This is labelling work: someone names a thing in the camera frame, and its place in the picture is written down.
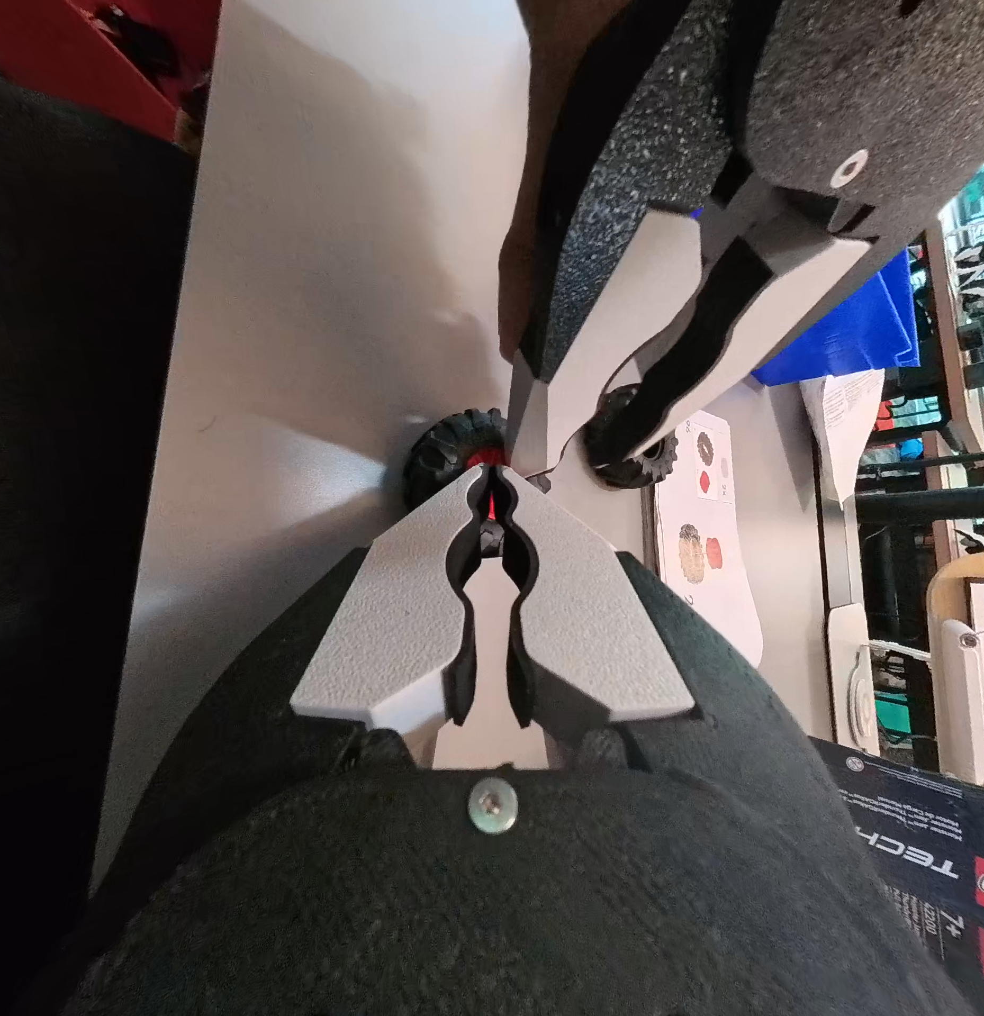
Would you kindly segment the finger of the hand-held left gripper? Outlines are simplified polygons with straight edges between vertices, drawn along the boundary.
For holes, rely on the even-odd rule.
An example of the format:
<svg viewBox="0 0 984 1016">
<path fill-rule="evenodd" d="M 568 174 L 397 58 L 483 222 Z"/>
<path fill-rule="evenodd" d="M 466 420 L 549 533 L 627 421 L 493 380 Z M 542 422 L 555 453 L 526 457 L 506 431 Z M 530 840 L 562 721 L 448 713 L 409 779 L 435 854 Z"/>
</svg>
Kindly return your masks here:
<svg viewBox="0 0 984 1016">
<path fill-rule="evenodd" d="M 815 209 L 763 179 L 712 191 L 700 219 L 701 285 L 635 354 L 634 394 L 586 425 L 591 467 L 632 459 L 744 379 L 868 254 L 870 240 L 829 232 Z"/>
<path fill-rule="evenodd" d="M 674 321 L 701 282 L 700 223 L 645 214 L 586 321 L 551 376 L 520 351 L 510 386 L 510 467 L 519 477 L 553 470 L 566 445 L 598 411 L 612 377 Z"/>
</svg>

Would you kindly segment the white desk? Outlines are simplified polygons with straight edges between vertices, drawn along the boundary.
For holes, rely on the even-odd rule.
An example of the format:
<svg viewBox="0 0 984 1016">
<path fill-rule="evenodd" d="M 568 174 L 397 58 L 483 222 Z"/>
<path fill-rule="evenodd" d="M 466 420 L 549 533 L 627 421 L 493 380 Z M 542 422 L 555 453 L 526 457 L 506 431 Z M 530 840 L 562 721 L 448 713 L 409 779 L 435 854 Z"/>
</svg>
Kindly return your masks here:
<svg viewBox="0 0 984 1016">
<path fill-rule="evenodd" d="M 92 891 L 231 662 L 505 406 L 521 167 L 625 2 L 223 2 Z"/>
</svg>

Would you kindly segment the white instruction sheet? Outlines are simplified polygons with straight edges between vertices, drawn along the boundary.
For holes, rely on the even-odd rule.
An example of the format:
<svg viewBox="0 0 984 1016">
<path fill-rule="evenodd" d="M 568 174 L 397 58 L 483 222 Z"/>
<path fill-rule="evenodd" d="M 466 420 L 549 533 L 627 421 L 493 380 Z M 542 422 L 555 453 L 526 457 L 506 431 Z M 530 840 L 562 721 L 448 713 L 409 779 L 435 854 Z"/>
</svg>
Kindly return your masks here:
<svg viewBox="0 0 984 1016">
<path fill-rule="evenodd" d="M 673 471 L 652 489 L 660 577 L 759 666 L 763 636 L 739 539 L 729 425 L 694 412 L 675 437 Z"/>
</svg>

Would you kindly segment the dark metal shelf rack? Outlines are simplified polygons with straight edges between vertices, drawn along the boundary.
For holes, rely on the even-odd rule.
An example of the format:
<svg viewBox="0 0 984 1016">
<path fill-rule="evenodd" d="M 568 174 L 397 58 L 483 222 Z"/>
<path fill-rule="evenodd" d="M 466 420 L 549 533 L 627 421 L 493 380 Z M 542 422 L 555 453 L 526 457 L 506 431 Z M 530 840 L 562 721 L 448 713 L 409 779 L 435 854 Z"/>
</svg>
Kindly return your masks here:
<svg viewBox="0 0 984 1016">
<path fill-rule="evenodd" d="M 873 528 L 942 527 L 984 546 L 984 164 L 909 246 L 915 366 L 887 371 L 856 510 Z"/>
</svg>

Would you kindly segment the white plastic device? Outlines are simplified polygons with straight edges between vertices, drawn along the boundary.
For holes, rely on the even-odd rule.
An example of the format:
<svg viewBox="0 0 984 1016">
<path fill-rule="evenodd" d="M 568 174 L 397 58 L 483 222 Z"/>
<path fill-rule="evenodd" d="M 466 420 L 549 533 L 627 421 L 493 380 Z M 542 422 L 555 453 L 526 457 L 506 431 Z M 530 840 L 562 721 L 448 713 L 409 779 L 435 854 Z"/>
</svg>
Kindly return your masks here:
<svg viewBox="0 0 984 1016">
<path fill-rule="evenodd" d="M 879 756 L 871 647 L 863 604 L 836 606 L 829 612 L 826 647 L 834 741 Z"/>
</svg>

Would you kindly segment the white paper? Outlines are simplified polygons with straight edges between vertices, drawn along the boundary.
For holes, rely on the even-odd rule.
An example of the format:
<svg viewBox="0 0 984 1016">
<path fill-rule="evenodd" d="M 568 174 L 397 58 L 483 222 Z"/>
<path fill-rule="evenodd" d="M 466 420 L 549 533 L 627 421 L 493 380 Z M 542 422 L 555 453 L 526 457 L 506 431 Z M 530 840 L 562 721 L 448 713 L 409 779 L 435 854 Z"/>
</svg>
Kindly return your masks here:
<svg viewBox="0 0 984 1016">
<path fill-rule="evenodd" d="M 826 496 L 839 505 L 854 496 L 857 468 L 883 401 L 884 380 L 880 369 L 799 383 L 817 442 Z"/>
</svg>

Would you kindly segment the black toy tire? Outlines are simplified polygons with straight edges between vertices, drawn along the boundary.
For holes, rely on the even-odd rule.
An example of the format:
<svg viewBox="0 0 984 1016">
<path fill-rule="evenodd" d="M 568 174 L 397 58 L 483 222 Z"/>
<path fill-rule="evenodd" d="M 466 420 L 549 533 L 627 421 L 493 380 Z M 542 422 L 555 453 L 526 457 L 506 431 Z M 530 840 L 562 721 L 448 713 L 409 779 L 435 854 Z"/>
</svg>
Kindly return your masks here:
<svg viewBox="0 0 984 1016">
<path fill-rule="evenodd" d="M 612 419 L 633 400 L 638 389 L 638 384 L 628 384 L 602 396 L 599 410 L 582 430 L 585 451 L 589 451 L 590 445 L 612 423 Z M 639 455 L 612 464 L 592 466 L 591 470 L 600 483 L 610 489 L 646 489 L 669 477 L 677 459 L 678 438 L 675 433 L 670 433 Z"/>
<path fill-rule="evenodd" d="M 467 473 L 464 464 L 478 449 L 498 446 L 505 450 L 505 438 L 506 418 L 499 409 L 455 412 L 428 428 L 411 447 L 402 472 L 407 512 Z"/>
</svg>

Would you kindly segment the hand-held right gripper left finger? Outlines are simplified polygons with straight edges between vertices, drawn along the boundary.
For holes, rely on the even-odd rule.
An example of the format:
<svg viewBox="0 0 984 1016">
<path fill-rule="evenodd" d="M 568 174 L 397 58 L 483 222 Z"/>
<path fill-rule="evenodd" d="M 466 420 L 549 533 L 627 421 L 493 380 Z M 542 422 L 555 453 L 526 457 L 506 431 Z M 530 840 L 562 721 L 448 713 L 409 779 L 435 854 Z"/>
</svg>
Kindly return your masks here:
<svg viewBox="0 0 984 1016">
<path fill-rule="evenodd" d="M 473 707 L 475 610 L 491 466 L 474 466 L 367 550 L 290 705 L 301 718 L 394 731 L 432 766 L 439 732 Z"/>
</svg>

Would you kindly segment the dark printed cardboard box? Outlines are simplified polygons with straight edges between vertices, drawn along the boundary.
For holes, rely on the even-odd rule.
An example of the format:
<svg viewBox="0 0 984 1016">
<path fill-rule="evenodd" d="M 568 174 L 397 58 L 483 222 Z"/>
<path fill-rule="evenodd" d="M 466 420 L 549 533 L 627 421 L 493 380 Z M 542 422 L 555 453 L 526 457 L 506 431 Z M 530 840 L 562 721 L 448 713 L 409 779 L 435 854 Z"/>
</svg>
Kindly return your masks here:
<svg viewBox="0 0 984 1016">
<path fill-rule="evenodd" d="M 902 917 L 984 1014 L 984 786 L 812 743 Z"/>
</svg>

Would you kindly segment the red toy wheel hub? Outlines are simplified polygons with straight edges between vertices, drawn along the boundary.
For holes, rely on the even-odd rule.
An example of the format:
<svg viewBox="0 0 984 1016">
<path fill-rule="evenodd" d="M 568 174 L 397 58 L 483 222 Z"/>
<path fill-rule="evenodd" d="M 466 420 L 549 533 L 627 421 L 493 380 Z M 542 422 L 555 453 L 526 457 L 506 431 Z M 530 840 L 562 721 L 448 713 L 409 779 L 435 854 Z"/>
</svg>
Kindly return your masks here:
<svg viewBox="0 0 984 1016">
<path fill-rule="evenodd" d="M 486 465 L 489 467 L 507 466 L 508 460 L 506 452 L 502 447 L 485 446 L 475 451 L 464 464 L 464 470 L 469 470 L 475 466 Z M 485 510 L 485 517 L 488 520 L 497 521 L 495 495 L 488 493 L 488 506 Z"/>
</svg>

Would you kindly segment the white framed panel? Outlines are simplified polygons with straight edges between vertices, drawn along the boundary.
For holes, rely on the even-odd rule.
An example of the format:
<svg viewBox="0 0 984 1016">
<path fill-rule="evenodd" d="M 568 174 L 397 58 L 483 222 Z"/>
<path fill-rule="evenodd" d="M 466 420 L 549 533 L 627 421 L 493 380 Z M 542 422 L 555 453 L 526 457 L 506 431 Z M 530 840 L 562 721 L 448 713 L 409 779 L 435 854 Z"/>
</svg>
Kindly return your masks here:
<svg viewBox="0 0 984 1016">
<path fill-rule="evenodd" d="M 927 616 L 940 769 L 984 786 L 984 552 L 937 572 Z"/>
</svg>

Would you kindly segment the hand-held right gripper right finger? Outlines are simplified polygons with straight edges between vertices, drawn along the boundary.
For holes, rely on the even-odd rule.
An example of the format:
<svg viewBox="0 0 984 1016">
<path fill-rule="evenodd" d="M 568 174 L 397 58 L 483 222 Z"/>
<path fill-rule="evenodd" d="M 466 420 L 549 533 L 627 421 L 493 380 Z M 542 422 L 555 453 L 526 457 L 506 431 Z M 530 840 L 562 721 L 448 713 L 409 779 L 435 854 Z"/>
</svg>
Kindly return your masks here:
<svg viewBox="0 0 984 1016">
<path fill-rule="evenodd" d="M 694 697 L 618 551 L 523 477 L 491 470 L 502 568 L 516 587 L 506 655 L 518 724 L 541 769 L 571 764 L 593 731 L 691 715 Z"/>
</svg>

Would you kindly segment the person's left hand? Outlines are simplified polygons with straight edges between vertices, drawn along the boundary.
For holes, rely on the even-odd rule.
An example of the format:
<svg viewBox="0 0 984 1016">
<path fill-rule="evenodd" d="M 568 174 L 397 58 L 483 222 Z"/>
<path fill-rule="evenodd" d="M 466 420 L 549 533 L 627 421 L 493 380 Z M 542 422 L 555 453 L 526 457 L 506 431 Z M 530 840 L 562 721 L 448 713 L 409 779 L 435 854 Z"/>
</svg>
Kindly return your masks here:
<svg viewBox="0 0 984 1016">
<path fill-rule="evenodd" d="M 511 362 L 523 335 L 534 279 L 536 215 L 550 136 L 575 70 L 612 17 L 609 2 L 517 3 L 529 49 L 526 146 L 512 221 L 499 255 L 498 332 Z"/>
</svg>

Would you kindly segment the blue mat with marker tag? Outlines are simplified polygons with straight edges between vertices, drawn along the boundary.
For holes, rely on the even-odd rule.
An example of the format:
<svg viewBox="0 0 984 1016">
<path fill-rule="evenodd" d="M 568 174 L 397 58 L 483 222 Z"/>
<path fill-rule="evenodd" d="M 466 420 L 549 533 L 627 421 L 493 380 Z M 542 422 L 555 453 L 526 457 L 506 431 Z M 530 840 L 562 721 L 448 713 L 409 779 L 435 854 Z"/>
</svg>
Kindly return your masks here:
<svg viewBox="0 0 984 1016">
<path fill-rule="evenodd" d="M 903 248 L 851 297 L 752 372 L 767 387 L 919 365 L 914 291 Z"/>
</svg>

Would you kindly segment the red cabinet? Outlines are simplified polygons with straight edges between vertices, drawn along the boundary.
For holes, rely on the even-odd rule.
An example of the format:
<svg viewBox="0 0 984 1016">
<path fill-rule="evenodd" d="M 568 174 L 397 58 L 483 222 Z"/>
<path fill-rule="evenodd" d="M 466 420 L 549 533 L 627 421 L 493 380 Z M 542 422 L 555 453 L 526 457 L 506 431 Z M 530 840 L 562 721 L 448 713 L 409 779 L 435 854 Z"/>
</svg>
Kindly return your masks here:
<svg viewBox="0 0 984 1016">
<path fill-rule="evenodd" d="M 0 1 L 0 74 L 199 152 L 219 1 Z"/>
</svg>

